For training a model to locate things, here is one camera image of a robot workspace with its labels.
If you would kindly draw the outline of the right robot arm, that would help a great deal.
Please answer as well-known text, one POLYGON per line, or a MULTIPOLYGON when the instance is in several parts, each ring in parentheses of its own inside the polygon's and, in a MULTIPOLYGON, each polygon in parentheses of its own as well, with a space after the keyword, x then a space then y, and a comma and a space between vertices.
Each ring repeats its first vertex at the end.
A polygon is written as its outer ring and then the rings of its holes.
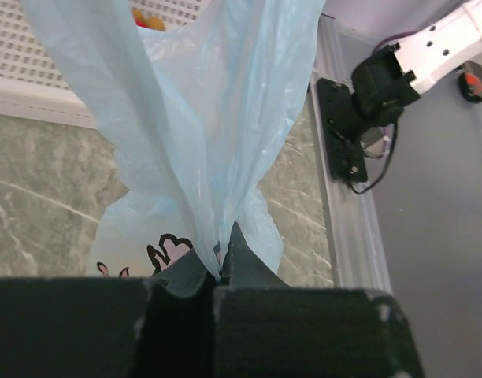
POLYGON ((406 106, 482 53, 482 1, 467 1, 429 28, 385 46, 352 72, 352 113, 343 136, 394 124, 406 106))

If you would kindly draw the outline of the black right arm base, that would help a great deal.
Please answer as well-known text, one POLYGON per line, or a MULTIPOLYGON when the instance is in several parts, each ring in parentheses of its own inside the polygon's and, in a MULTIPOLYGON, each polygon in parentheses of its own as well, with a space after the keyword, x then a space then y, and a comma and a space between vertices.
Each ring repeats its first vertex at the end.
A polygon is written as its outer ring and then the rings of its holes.
POLYGON ((317 81, 317 96, 331 178, 346 184, 366 182, 360 138, 368 124, 359 113, 356 96, 347 86, 325 78, 317 81))

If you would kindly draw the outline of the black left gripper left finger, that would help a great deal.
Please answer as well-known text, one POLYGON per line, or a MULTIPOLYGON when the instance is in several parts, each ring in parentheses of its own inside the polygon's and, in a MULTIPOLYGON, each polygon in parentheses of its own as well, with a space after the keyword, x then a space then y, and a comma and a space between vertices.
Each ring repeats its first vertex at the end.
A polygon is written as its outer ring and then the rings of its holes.
POLYGON ((0 377, 210 377, 214 278, 0 279, 0 377))

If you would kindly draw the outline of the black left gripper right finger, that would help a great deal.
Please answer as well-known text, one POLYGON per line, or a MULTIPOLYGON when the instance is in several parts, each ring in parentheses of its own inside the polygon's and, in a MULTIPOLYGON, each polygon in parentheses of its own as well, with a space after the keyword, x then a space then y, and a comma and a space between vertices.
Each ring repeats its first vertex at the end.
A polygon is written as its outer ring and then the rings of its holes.
POLYGON ((422 377, 409 322, 385 291, 290 287, 234 225, 213 292, 216 377, 422 377))

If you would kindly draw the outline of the light blue plastic bag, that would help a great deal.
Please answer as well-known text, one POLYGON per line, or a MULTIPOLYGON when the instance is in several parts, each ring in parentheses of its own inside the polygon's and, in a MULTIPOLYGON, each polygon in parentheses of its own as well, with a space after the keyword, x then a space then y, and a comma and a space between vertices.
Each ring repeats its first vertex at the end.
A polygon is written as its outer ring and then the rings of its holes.
POLYGON ((99 221, 87 275, 149 276, 191 248, 219 276, 234 225, 278 269, 258 183, 304 105, 323 5, 212 1, 160 32, 137 27, 126 1, 23 2, 128 190, 99 221))

